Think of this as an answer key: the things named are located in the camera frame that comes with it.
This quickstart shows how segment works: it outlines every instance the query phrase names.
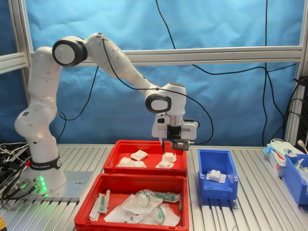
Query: aluminum frame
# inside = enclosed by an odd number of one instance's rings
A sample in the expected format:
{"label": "aluminum frame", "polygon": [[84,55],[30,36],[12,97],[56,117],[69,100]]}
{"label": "aluminum frame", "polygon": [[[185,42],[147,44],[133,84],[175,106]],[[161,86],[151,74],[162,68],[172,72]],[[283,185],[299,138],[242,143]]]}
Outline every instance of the aluminum frame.
{"label": "aluminum frame", "polygon": [[[23,83],[26,99],[29,95],[26,87],[28,83],[29,67],[33,46],[31,41],[29,23],[26,13],[25,0],[8,0],[12,18],[13,31],[17,46],[17,54],[8,57],[0,56],[0,74],[22,69]],[[227,48],[201,48],[176,50],[143,50],[124,51],[134,65],[188,65],[188,64],[233,64],[233,63],[282,63],[297,62],[296,78],[308,74],[307,33],[308,33],[308,4],[305,1],[303,24],[299,46],[273,46],[273,47],[227,47]],[[84,61],[80,66],[95,65]],[[303,98],[304,87],[299,87],[295,96]],[[300,113],[301,101],[293,101],[291,110]],[[295,144],[299,118],[291,114],[287,123],[286,139]]]}

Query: white box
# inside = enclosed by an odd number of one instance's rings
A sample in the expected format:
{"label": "white box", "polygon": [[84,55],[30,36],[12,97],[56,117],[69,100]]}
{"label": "white box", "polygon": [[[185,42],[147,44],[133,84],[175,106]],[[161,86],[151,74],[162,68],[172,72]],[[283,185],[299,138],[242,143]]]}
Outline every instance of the white box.
{"label": "white box", "polygon": [[275,150],[271,150],[269,154],[265,154],[270,160],[270,164],[275,169],[278,177],[283,177],[285,169],[285,158],[279,155]]}

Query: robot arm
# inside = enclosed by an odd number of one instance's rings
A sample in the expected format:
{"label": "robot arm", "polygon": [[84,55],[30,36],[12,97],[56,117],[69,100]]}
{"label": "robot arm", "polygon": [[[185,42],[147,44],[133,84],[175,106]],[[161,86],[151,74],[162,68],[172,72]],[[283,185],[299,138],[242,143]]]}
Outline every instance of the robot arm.
{"label": "robot arm", "polygon": [[104,34],[95,33],[86,40],[75,36],[64,37],[55,43],[52,55],[56,63],[61,66],[75,66],[90,59],[112,77],[118,76],[130,82],[134,88],[140,89],[146,108],[158,114],[152,129],[153,137],[167,138],[172,142],[174,149],[181,150],[187,150],[189,140],[196,139],[198,123],[184,119],[186,104],[184,86],[179,83],[168,83],[160,88],[151,83],[137,71],[124,52]]}
{"label": "robot arm", "polygon": [[174,149],[180,150],[187,150],[189,140],[196,138],[198,122],[184,119],[184,86],[168,83],[160,88],[152,84],[101,33],[95,33],[86,40],[76,36],[62,38],[53,48],[40,47],[34,53],[28,82],[30,104],[15,121],[16,131],[26,138],[31,152],[29,168],[20,175],[20,182],[31,182],[28,187],[37,187],[32,194],[65,190],[62,186],[66,177],[61,169],[56,139],[49,131],[49,124],[57,113],[56,93],[62,66],[75,66],[87,58],[109,75],[126,79],[136,89],[140,89],[146,108],[157,113],[152,129],[153,137],[167,138]]}

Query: blue backdrop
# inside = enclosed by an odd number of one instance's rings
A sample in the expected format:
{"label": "blue backdrop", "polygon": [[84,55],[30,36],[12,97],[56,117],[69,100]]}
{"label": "blue backdrop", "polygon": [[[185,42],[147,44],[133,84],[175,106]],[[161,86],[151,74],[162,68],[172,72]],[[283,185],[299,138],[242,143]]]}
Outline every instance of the blue backdrop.
{"label": "blue backdrop", "polygon": [[[265,0],[182,0],[158,1],[177,48],[263,46],[265,30]],[[50,0],[26,1],[34,49],[52,46],[64,36],[86,38],[94,32],[105,33],[123,50],[172,49],[164,22],[155,0]],[[304,0],[270,0],[268,9],[268,45],[298,45]],[[229,72],[260,64],[200,65],[209,72]],[[268,70],[290,65],[268,64]],[[151,82],[161,86],[177,81],[186,87],[187,94],[198,100],[210,113],[214,122],[211,145],[260,146],[265,122],[262,106],[264,70],[211,76],[190,65],[137,66]],[[77,116],[87,101],[95,67],[64,68],[57,95],[58,111],[67,118]],[[270,73],[278,107],[285,111],[291,95],[295,66]],[[0,86],[7,93],[8,87]],[[11,100],[4,107],[19,110]],[[211,134],[209,119],[195,103],[187,100],[186,117],[197,119],[198,141]],[[271,93],[266,90],[268,126],[266,141],[282,125],[282,118],[274,108]],[[17,141],[11,117],[1,116],[11,132],[0,140]],[[60,142],[114,143],[119,139],[152,139],[154,115],[143,104],[143,97],[117,79],[99,70],[92,97],[83,115],[68,121]],[[51,123],[57,137],[64,121],[59,116]]]}

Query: white object in blue bin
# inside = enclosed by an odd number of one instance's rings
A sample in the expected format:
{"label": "white object in blue bin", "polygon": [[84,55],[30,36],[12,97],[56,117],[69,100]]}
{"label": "white object in blue bin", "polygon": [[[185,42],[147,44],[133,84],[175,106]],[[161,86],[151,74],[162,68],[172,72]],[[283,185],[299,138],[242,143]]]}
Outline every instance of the white object in blue bin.
{"label": "white object in blue bin", "polygon": [[224,184],[226,182],[226,174],[222,174],[220,171],[211,170],[207,171],[206,179]]}
{"label": "white object in blue bin", "polygon": [[[228,150],[198,149],[199,158],[199,192],[202,199],[236,200],[238,176]],[[208,171],[220,171],[226,174],[224,183],[206,180]]]}

